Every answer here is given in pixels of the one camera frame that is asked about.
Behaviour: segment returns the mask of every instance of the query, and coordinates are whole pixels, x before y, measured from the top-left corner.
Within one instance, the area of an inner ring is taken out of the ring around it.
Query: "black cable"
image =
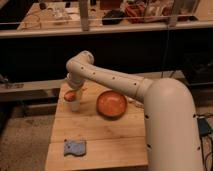
[[[163,55],[163,59],[162,59],[162,67],[161,67],[161,78],[163,78],[163,72],[164,72],[164,67],[166,64],[166,59],[167,59],[167,55],[168,55],[168,49],[169,49],[169,38],[170,37],[170,30],[169,30],[169,26],[167,26],[167,36],[166,36],[166,47],[165,47],[165,51],[164,51],[164,55]]]
[[[176,73],[176,70],[172,71],[172,73],[170,74],[169,78],[172,78],[175,73]]]

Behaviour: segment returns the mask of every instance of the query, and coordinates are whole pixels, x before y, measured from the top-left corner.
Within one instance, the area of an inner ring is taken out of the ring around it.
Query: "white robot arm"
[[[181,82],[156,81],[93,66],[83,51],[67,62],[68,84],[82,87],[85,78],[144,103],[150,171],[203,171],[195,105]]]

